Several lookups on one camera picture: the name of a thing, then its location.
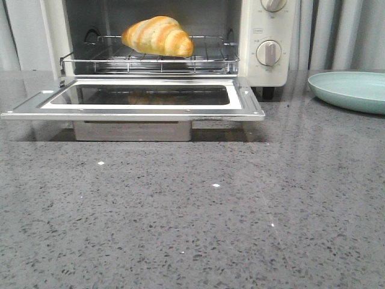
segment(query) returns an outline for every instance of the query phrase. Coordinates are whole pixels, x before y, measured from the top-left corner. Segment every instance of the stainless steel door frame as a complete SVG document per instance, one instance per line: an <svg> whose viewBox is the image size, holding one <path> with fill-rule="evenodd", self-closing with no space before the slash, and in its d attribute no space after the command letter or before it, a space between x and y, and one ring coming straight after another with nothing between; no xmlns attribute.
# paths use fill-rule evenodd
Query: stainless steel door frame
<svg viewBox="0 0 385 289"><path fill-rule="evenodd" d="M231 105L52 105L51 101L77 84L130 85L223 85L229 94ZM192 120L236 120L259 121L265 113L253 94L247 80L241 77L222 78L105 78L74 77L63 78L40 91L11 111L1 114L3 119L19 120L83 120L83 121L192 121Z"/></svg>

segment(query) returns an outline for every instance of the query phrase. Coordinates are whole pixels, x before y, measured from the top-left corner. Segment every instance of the oven door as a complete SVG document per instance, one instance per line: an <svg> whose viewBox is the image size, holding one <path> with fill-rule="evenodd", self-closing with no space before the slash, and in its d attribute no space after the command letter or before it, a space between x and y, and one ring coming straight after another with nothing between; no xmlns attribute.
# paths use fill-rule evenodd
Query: oven door
<svg viewBox="0 0 385 289"><path fill-rule="evenodd" d="M3 119L102 122L256 121L265 117L245 78L63 78Z"/></svg>

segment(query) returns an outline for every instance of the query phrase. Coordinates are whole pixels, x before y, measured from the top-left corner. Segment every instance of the quartz countertop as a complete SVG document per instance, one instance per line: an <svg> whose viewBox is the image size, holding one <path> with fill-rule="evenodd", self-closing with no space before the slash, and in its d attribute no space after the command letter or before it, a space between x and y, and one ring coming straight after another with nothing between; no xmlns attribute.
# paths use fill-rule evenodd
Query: quartz countertop
<svg viewBox="0 0 385 289"><path fill-rule="evenodd" d="M385 118L320 101L312 73L189 142L0 121L0 288L384 288ZM53 81L0 76L2 112Z"/></svg>

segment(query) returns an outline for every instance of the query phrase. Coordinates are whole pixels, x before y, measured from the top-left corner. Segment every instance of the oven door glass window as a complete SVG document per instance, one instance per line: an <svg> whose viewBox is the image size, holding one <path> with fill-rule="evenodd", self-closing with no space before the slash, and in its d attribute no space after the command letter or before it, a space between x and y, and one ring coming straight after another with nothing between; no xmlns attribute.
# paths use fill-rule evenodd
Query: oven door glass window
<svg viewBox="0 0 385 289"><path fill-rule="evenodd" d="M53 105L228 105L223 85L73 85Z"/></svg>

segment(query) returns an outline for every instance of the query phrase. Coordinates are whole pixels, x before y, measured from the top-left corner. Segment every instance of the oven control panel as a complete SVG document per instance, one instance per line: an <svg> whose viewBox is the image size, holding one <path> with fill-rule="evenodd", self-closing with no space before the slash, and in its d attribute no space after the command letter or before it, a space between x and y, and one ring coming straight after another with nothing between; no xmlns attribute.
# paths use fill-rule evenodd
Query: oven control panel
<svg viewBox="0 0 385 289"><path fill-rule="evenodd" d="M251 86L285 84L295 14L293 0L250 0L242 5L239 74Z"/></svg>

